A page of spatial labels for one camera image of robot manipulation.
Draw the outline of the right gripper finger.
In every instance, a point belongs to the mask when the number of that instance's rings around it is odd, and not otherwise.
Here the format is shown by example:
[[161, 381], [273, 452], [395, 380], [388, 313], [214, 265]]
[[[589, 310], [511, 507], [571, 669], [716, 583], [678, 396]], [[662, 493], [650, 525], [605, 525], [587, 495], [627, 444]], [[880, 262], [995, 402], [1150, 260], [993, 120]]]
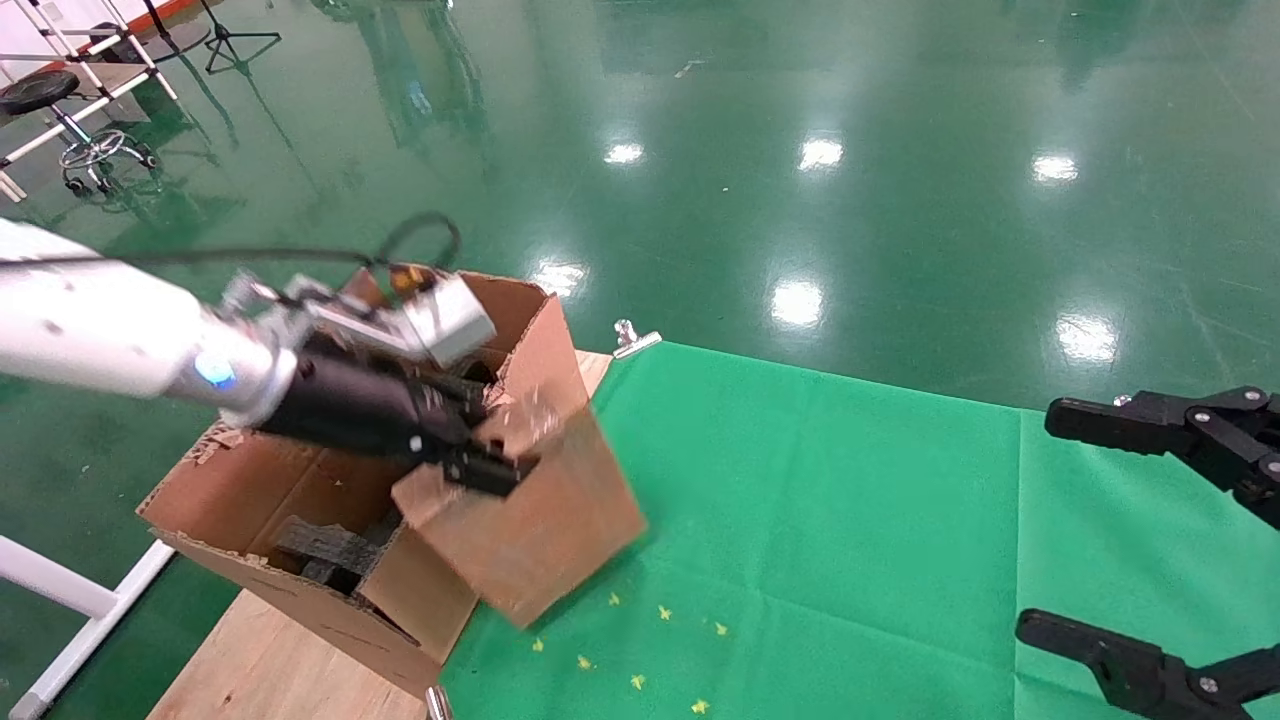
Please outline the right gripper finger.
[[1161, 647], [1039, 609], [1015, 637], [1091, 670], [1108, 705], [1143, 719], [1251, 719], [1245, 706], [1279, 692], [1279, 647], [1199, 667]]
[[1055, 438], [1129, 454], [1170, 455], [1279, 528], [1279, 398], [1243, 386], [1198, 398], [1139, 391], [1108, 404], [1056, 398]]

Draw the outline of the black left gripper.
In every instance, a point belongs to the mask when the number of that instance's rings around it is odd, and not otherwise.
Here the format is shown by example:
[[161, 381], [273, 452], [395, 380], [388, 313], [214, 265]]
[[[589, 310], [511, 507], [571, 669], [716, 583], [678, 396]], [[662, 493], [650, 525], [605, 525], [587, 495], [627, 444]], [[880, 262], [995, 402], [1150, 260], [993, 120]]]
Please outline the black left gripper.
[[484, 415], [498, 386], [490, 368], [429, 372], [428, 384], [347, 357], [303, 351], [280, 404], [260, 430], [370, 457], [416, 457], [445, 482], [506, 498], [541, 462], [479, 439], [463, 415]]

